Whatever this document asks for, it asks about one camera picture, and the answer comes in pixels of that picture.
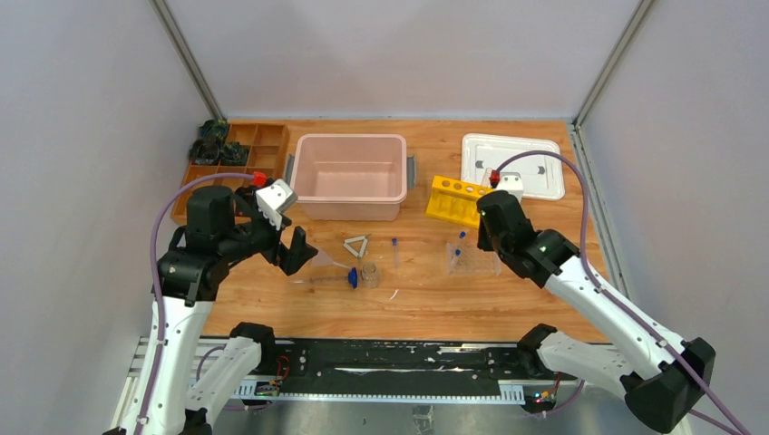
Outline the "clay pipe triangle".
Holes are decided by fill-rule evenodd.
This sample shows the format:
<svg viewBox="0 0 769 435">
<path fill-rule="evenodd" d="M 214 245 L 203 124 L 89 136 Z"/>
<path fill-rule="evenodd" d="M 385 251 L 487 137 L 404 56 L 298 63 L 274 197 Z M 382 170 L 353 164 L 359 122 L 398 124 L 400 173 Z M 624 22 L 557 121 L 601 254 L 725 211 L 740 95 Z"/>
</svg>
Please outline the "clay pipe triangle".
<svg viewBox="0 0 769 435">
<path fill-rule="evenodd" d="M 350 237 L 343 241 L 343 248 L 355 258 L 362 259 L 367 251 L 368 235 Z"/>
</svg>

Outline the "clear glass test tube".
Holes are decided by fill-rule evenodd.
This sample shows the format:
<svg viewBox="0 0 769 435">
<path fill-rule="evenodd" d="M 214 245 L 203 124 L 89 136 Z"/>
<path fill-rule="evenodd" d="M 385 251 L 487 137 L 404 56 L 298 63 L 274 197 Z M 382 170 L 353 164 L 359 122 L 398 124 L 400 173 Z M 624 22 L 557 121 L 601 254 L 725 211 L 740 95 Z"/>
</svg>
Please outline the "clear glass test tube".
<svg viewBox="0 0 769 435">
<path fill-rule="evenodd" d="M 492 175 L 493 169 L 492 168 L 486 168 L 483 177 L 482 177 L 482 185 L 484 187 L 490 188 L 492 186 L 491 183 L 491 175 Z"/>
</svg>

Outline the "clear plastic funnel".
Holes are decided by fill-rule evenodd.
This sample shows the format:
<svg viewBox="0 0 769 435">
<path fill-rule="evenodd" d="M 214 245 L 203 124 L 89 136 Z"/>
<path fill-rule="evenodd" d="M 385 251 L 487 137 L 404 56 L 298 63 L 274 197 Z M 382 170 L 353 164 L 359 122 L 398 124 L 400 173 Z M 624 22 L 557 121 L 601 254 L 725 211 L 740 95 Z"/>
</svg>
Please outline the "clear plastic funnel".
<svg viewBox="0 0 769 435">
<path fill-rule="evenodd" d="M 337 266 L 343 269 L 351 268 L 349 265 L 335 261 L 333 257 L 320 247 L 317 248 L 317 254 L 312 258 L 310 265 L 312 267 Z"/>
</svg>

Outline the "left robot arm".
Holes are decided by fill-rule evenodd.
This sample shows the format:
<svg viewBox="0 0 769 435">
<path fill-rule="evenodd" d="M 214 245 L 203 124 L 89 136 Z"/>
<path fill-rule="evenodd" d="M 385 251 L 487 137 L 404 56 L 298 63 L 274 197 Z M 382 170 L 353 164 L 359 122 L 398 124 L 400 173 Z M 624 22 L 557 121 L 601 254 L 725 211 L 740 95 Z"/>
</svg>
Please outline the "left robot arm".
<svg viewBox="0 0 769 435">
<path fill-rule="evenodd" d="M 163 256 L 151 252 L 150 343 L 131 404 L 113 434 L 210 434 L 243 379 L 277 365 L 275 334 L 263 324 L 242 322 L 222 353 L 193 381 L 200 335 L 219 287 L 232 268 L 254 255 L 291 276 L 317 255 L 302 227 L 290 245 L 281 241 L 297 200 L 282 179 L 253 182 L 244 199 L 226 186 L 195 189 L 187 222 Z"/>
</svg>

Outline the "small glass jar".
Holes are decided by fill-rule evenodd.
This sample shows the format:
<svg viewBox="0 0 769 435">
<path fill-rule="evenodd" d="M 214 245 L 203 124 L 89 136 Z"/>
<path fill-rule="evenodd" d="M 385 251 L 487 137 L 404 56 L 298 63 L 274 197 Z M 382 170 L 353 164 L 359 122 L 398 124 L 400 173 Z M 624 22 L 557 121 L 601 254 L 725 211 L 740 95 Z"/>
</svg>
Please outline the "small glass jar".
<svg viewBox="0 0 769 435">
<path fill-rule="evenodd" d="M 363 263 L 360 268 L 360 286 L 377 288 L 381 281 L 380 269 L 375 263 Z"/>
</svg>

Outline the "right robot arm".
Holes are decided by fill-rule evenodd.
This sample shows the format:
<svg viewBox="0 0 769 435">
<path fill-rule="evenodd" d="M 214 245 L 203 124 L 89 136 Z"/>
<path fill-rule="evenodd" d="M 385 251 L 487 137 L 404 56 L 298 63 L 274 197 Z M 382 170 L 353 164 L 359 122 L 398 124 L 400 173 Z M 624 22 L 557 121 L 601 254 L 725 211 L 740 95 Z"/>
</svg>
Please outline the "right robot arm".
<svg viewBox="0 0 769 435">
<path fill-rule="evenodd" d="M 479 249 L 577 309 L 614 346 L 609 351 L 539 324 L 519 342 L 521 372 L 534 379 L 548 371 L 578 377 L 622 399 L 651 430 L 671 432 L 710 384 L 713 346 L 700 337 L 687 340 L 645 314 L 560 232 L 535 229 L 512 194 L 490 192 L 477 209 Z"/>
</svg>

